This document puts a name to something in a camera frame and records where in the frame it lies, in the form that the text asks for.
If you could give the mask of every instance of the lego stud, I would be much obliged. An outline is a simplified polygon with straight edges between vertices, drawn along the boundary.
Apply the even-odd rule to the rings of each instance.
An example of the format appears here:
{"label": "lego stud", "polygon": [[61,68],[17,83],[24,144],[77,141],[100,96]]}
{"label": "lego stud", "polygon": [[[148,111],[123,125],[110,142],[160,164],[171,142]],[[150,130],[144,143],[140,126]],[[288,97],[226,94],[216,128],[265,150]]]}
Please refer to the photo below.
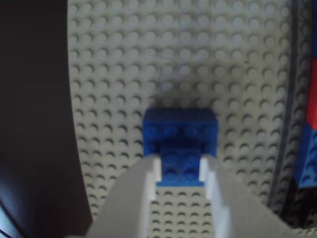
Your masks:
{"label": "lego stud", "polygon": [[164,129],[164,135],[166,137],[174,137],[177,134],[177,128],[174,126],[169,126]]}
{"label": "lego stud", "polygon": [[199,173],[196,170],[186,170],[184,174],[187,181],[194,181],[199,176]]}
{"label": "lego stud", "polygon": [[177,157],[173,154],[163,155],[163,161],[167,165],[175,165],[177,164]]}
{"label": "lego stud", "polygon": [[155,126],[149,126],[144,133],[147,138],[154,138],[158,133],[158,129]]}
{"label": "lego stud", "polygon": [[173,169],[168,169],[168,170],[165,171],[164,177],[165,177],[168,181],[175,181],[175,180],[177,179],[176,171],[173,170]]}
{"label": "lego stud", "polygon": [[309,183],[310,180],[311,180],[311,177],[309,175],[306,175],[302,179],[302,184]]}
{"label": "lego stud", "polygon": [[197,130],[194,127],[188,127],[185,129],[185,136],[189,138],[194,138],[197,136]]}
{"label": "lego stud", "polygon": [[186,165],[188,166],[195,166],[199,165],[200,157],[194,154],[190,154],[186,156]]}
{"label": "lego stud", "polygon": [[213,127],[212,126],[206,126],[204,128],[204,135],[205,136],[212,135],[212,133],[213,133]]}

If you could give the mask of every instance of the lego baseplate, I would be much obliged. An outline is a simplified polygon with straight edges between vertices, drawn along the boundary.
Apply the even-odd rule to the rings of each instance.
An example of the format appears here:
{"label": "lego baseplate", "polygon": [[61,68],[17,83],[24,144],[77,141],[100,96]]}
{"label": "lego baseplate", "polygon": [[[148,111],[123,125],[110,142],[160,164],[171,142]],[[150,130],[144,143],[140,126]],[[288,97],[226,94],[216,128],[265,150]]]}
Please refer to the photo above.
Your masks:
{"label": "lego baseplate", "polygon": [[[142,158],[153,107],[211,108],[217,158],[279,213],[305,117],[310,18],[308,0],[69,0],[70,89],[93,217]],[[211,237],[203,188],[158,193],[149,237]]]}

